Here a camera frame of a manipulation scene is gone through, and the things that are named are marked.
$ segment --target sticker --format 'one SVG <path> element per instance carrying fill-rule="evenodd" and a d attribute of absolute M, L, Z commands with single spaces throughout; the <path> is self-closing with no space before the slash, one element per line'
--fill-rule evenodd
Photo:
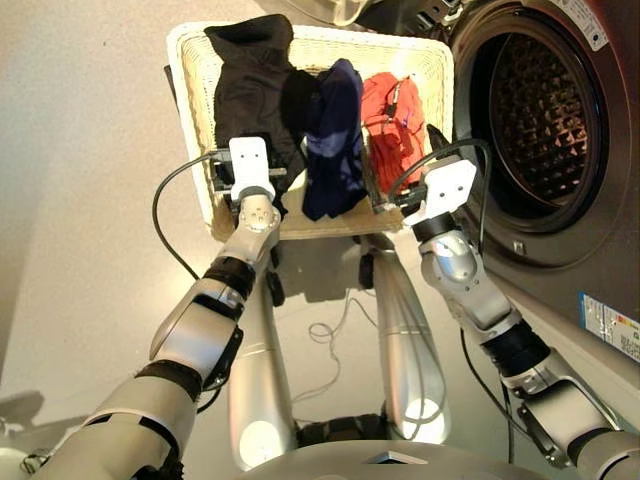
<path fill-rule="evenodd" d="M 582 326 L 640 362 L 640 323 L 580 293 Z"/>
<path fill-rule="evenodd" d="M 604 29 L 600 22 L 593 14 L 591 9 L 584 4 L 583 0 L 551 0 L 564 13 L 566 13 L 573 23 L 582 31 L 587 43 L 591 46 L 591 50 L 597 52 L 607 43 L 609 39 L 604 33 Z"/>

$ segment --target wicker basket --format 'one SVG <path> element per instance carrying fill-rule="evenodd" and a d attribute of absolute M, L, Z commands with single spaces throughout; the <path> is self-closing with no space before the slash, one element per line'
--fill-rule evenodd
<path fill-rule="evenodd" d="M 190 158 L 216 148 L 213 96 L 222 60 L 204 34 L 214 22 L 186 23 L 167 37 L 178 110 Z M 452 129 L 453 59 L 446 45 L 433 40 L 393 37 L 319 27 L 294 27 L 289 59 L 312 74 L 326 70 L 339 58 L 351 61 L 363 80 L 379 72 L 397 78 L 412 75 L 423 103 L 425 120 L 448 137 Z M 430 151 L 427 142 L 425 151 Z M 365 198 L 353 210 L 314 222 L 302 213 L 306 172 L 283 196 L 289 210 L 280 229 L 283 240 L 359 235 L 401 228 L 397 210 L 374 214 Z M 233 231 L 231 213 L 222 195 L 213 191 L 208 165 L 194 168 L 204 220 L 217 240 Z"/>

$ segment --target black joint band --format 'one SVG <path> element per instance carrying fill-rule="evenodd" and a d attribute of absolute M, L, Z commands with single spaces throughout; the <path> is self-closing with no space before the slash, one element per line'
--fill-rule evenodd
<path fill-rule="evenodd" d="M 218 280 L 242 296 L 245 300 L 253 289 L 256 272 L 251 265 L 234 257 L 218 257 L 204 274 L 204 278 Z"/>
<path fill-rule="evenodd" d="M 612 432 L 613 430 L 610 428 L 596 428 L 587 433 L 583 433 L 577 438 L 574 438 L 569 446 L 567 447 L 567 455 L 571 459 L 574 465 L 578 465 L 578 457 L 582 452 L 582 449 L 594 438 L 602 435 L 603 433 Z"/>
<path fill-rule="evenodd" d="M 538 365 L 551 349 L 524 320 L 482 344 L 503 377 L 513 377 Z"/>
<path fill-rule="evenodd" d="M 164 426 L 156 422 L 155 420 L 151 420 L 147 417 L 142 417 L 138 422 L 138 425 L 141 427 L 148 428 L 149 430 L 154 431 L 156 434 L 160 435 L 165 442 L 169 444 L 171 450 L 176 453 L 176 455 L 180 455 L 180 448 L 178 447 L 178 441 L 175 439 L 173 434 Z"/>
<path fill-rule="evenodd" d="M 428 242 L 438 235 L 455 230 L 457 227 L 455 220 L 450 213 L 443 213 L 437 217 L 423 220 L 413 227 L 413 234 L 419 242 Z"/>
<path fill-rule="evenodd" d="M 203 388 L 209 388 L 216 380 L 228 377 L 231 372 L 231 364 L 236 358 L 240 344 L 244 337 L 244 332 L 236 327 L 233 335 L 229 339 L 227 346 L 224 348 L 218 364 L 215 366 L 208 378 L 205 379 Z"/>
<path fill-rule="evenodd" d="M 195 402 L 202 393 L 202 378 L 192 368 L 180 365 L 170 360 L 158 360 L 144 367 L 136 378 L 158 377 L 169 380 L 183 388 L 191 400 Z"/>

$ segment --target white cable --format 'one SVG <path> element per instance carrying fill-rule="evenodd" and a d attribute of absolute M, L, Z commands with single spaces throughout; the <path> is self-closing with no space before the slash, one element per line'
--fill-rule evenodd
<path fill-rule="evenodd" d="M 351 289 L 347 289 L 347 295 L 344 301 L 344 309 L 342 311 L 342 316 L 340 317 L 340 321 L 338 322 L 338 324 L 334 328 L 331 328 L 328 324 L 324 322 L 315 322 L 309 325 L 309 329 L 308 329 L 309 338 L 311 339 L 312 342 L 329 345 L 329 357 L 336 364 L 336 372 L 333 375 L 333 378 L 329 380 L 327 383 L 319 387 L 315 387 L 315 388 L 306 390 L 302 393 L 299 393 L 298 395 L 293 397 L 293 399 L 291 400 L 291 403 L 303 402 L 303 401 L 315 398 L 319 395 L 322 395 L 324 392 L 329 390 L 333 385 L 335 385 L 336 382 L 338 381 L 338 378 L 340 377 L 340 373 L 342 372 L 342 362 L 340 361 L 340 358 L 336 355 L 335 341 L 338 334 L 340 333 L 340 330 L 342 330 L 342 327 L 344 327 L 345 325 L 345 322 L 347 320 L 347 314 L 349 313 L 349 306 L 351 305 L 351 303 L 355 303 L 360 308 L 363 315 L 369 321 L 369 323 L 371 323 L 371 325 L 373 325 L 376 328 L 378 327 L 378 325 L 371 318 L 371 316 L 369 315 L 367 310 L 364 308 L 362 303 L 360 303 L 360 301 L 357 298 L 351 297 Z"/>

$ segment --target white floor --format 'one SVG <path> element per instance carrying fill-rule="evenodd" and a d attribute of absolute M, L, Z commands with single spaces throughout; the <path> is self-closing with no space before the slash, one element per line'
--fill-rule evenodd
<path fill-rule="evenodd" d="M 25 450 L 55 445 L 67 427 L 144 364 L 157 325 L 191 283 L 163 250 L 150 219 L 155 186 L 186 158 L 162 72 L 166 34 L 184 21 L 241 20 L 264 9 L 291 12 L 284 5 L 0 2 L 0 417 L 14 430 L 0 442 Z M 203 271 L 219 245 L 204 228 L 188 175 L 168 189 L 160 214 L 179 251 Z M 422 282 L 411 236 L 400 235 L 397 244 L 444 366 L 453 414 L 449 443 L 503 459 L 505 422 L 464 365 L 458 328 L 443 302 Z M 326 346 L 310 342 L 307 326 L 338 320 L 345 288 L 355 286 L 357 255 L 349 240 L 285 245 L 283 255 L 285 266 L 306 262 L 309 289 L 306 298 L 289 291 L 277 310 L 296 394 L 333 375 Z M 326 259 L 335 270 L 319 281 L 314 272 L 320 262 L 327 268 Z M 356 296 L 375 315 L 375 300 Z M 328 419 L 379 410 L 376 332 L 356 309 L 336 351 L 343 365 L 339 381 L 323 396 L 298 404 L 297 416 Z M 488 361 L 477 349 L 472 353 L 497 388 Z M 238 473 L 230 460 L 226 409 L 223 394 L 199 418 L 184 458 L 186 479 Z M 516 460 L 554 478 L 575 478 L 571 471 L 548 468 L 520 440 Z"/>

